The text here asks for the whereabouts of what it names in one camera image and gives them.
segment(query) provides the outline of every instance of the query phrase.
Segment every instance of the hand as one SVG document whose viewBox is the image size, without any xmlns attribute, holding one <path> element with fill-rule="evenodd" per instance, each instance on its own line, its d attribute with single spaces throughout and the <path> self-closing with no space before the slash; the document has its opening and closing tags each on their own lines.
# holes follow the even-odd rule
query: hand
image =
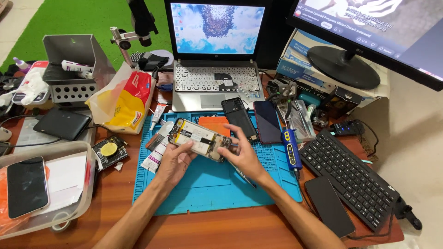
<svg viewBox="0 0 443 249">
<path fill-rule="evenodd" d="M 223 126 L 234 132 L 238 139 L 231 137 L 234 146 L 231 146 L 229 150 L 226 148 L 218 148 L 217 152 L 235 164 L 243 174 L 254 181 L 257 181 L 263 175 L 267 175 L 266 170 L 258 160 L 254 149 L 251 147 L 242 129 L 233 124 L 224 124 Z"/>
<path fill-rule="evenodd" d="M 191 161 L 197 156 L 191 151 L 194 145 L 193 140 L 189 139 L 185 144 L 177 145 L 168 144 L 163 154 L 162 162 L 155 177 L 167 184 L 172 190 L 185 175 Z"/>
</svg>

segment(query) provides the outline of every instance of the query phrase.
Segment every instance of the orange plastic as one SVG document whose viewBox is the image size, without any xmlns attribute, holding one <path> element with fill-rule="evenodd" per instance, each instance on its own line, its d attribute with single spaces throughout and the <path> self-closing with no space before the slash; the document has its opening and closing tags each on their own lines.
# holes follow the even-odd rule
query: orange plastic
<svg viewBox="0 0 443 249">
<path fill-rule="evenodd" d="M 25 214 L 15 219 L 8 216 L 8 178 L 7 168 L 0 169 L 0 235 L 15 228 L 18 229 L 20 224 L 26 223 L 31 214 Z M 45 166 L 46 179 L 49 179 L 49 168 Z"/>
<path fill-rule="evenodd" d="M 226 117 L 200 117 L 198 119 L 198 125 L 215 131 L 218 134 L 231 136 L 231 131 L 223 127 L 223 124 L 229 124 Z"/>
</svg>

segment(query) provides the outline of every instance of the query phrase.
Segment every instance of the power bank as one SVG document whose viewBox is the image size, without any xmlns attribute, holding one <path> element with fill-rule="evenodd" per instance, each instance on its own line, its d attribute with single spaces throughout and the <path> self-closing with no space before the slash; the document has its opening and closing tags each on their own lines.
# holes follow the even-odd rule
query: power bank
<svg viewBox="0 0 443 249">
<path fill-rule="evenodd" d="M 34 130 L 75 141 L 90 122 L 91 118 L 86 115 L 53 108 L 40 119 L 34 126 Z"/>
</svg>

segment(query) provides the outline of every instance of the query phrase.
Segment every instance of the laptop touchpad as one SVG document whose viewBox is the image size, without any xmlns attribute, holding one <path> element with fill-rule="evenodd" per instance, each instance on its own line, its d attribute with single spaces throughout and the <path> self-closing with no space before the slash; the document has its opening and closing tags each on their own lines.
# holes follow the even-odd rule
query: laptop touchpad
<svg viewBox="0 0 443 249">
<path fill-rule="evenodd" d="M 223 100 L 226 100 L 226 96 L 224 94 L 200 95 L 200 103 L 202 108 L 221 108 Z"/>
</svg>

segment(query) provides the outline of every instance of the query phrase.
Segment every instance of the monitor stand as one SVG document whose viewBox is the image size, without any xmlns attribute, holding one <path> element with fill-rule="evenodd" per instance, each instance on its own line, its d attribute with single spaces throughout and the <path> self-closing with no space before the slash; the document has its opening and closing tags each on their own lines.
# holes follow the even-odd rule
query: monitor stand
<svg viewBox="0 0 443 249">
<path fill-rule="evenodd" d="M 328 77 L 358 89 L 374 89 L 380 84 L 380 76 L 355 53 L 333 47 L 315 46 L 307 51 L 313 67 Z"/>
</svg>

